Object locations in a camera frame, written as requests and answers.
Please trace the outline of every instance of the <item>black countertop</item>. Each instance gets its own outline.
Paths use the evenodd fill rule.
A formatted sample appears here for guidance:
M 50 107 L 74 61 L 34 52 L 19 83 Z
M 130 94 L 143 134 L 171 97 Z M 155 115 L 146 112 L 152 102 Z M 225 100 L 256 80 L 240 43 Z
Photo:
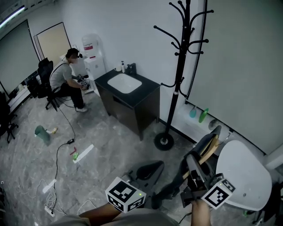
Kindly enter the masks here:
M 115 89 L 111 85 L 109 85 L 107 82 L 115 77 L 118 74 L 121 74 L 122 72 L 117 72 L 114 69 L 112 71 L 107 72 L 106 74 L 100 76 L 95 80 L 95 83 L 99 85 L 100 87 L 108 90 L 118 98 L 120 101 L 126 103 L 129 107 L 134 108 L 137 104 L 139 104 L 142 100 L 144 100 L 149 94 L 154 92 L 156 89 L 160 87 L 160 84 L 151 81 L 150 79 L 147 79 L 141 75 L 135 74 L 135 75 L 129 75 L 130 77 L 133 77 L 139 81 L 141 81 L 141 86 L 136 88 L 134 91 L 124 94 L 121 93 L 119 90 Z

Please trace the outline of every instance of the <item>sneaker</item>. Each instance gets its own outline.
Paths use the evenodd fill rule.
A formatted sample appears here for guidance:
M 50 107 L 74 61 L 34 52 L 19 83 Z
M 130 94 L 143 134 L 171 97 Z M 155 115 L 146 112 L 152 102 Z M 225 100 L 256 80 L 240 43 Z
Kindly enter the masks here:
M 81 108 L 81 109 L 75 108 L 75 110 L 76 110 L 77 112 L 87 112 L 87 111 L 88 111 L 88 109 L 85 108 L 85 107 L 83 107 L 83 108 Z

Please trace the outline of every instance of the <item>white box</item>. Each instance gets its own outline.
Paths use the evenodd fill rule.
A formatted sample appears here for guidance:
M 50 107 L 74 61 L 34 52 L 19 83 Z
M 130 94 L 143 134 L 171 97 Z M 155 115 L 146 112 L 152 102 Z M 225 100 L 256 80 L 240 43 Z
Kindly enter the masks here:
M 106 74 L 103 57 L 87 58 L 84 60 L 89 79 L 94 81 L 100 76 Z
M 146 193 L 116 177 L 105 191 L 107 201 L 127 213 L 145 203 Z

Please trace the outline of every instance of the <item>gray tile floor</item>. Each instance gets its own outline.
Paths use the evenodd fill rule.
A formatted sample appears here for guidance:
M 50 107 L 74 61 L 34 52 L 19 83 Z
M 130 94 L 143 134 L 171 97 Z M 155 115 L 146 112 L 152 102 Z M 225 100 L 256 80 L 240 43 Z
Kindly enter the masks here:
M 86 200 L 91 200 L 96 207 L 105 204 L 105 188 L 115 177 L 121 176 L 137 162 L 165 162 L 165 169 L 156 185 L 156 191 L 159 191 L 174 177 L 180 160 L 193 147 L 189 141 L 171 131 L 175 146 L 170 151 L 159 151 L 154 146 L 153 139 L 164 129 L 164 125 L 151 124 L 144 132 L 144 140 L 140 141 L 137 135 L 107 115 L 100 98 L 95 94 L 84 96 L 84 100 L 89 108 L 87 113 L 77 113 L 74 109 L 61 105 L 76 133 L 75 143 L 63 146 L 58 153 L 57 201 L 67 214 L 77 214 L 79 207 Z M 46 111 L 45 104 L 45 99 L 28 99 L 16 112 L 18 117 L 14 122 L 19 125 L 14 131 L 16 139 L 11 140 L 9 145 L 6 142 L 7 134 L 0 139 L 0 180 L 4 181 L 3 188 L 6 191 L 8 226 L 33 226 L 35 222 L 39 226 L 45 226 L 62 216 L 54 211 L 55 218 L 52 218 L 44 211 L 49 193 L 42 192 L 46 186 L 45 182 L 39 186 L 37 196 L 31 198 L 35 196 L 36 186 L 41 179 L 47 183 L 54 179 L 57 148 L 73 137 L 70 125 L 62 113 L 53 108 Z M 52 142 L 48 147 L 34 136 L 38 125 L 48 130 L 58 127 L 58 132 L 52 135 Z M 74 147 L 80 153 L 91 144 L 95 148 L 74 164 L 69 155 Z M 80 213 L 91 208 L 91 203 L 87 202 Z M 165 200 L 161 211 L 179 221 L 191 211 L 191 206 L 184 209 L 178 195 L 173 200 Z M 212 211 L 212 225 L 251 225 L 253 216 L 245 218 L 242 212 L 223 206 Z M 190 217 L 187 217 L 181 225 L 190 225 L 190 220 Z

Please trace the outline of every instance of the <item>fiducial marker cube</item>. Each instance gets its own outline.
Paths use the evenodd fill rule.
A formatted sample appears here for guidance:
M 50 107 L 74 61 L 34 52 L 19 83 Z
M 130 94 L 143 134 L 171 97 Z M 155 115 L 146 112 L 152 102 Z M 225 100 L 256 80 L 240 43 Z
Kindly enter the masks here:
M 218 209 L 232 196 L 234 191 L 235 187 L 227 179 L 222 179 L 202 197 L 202 200 L 214 209 Z
M 145 203 L 146 193 L 116 177 L 105 191 L 107 201 L 127 213 Z

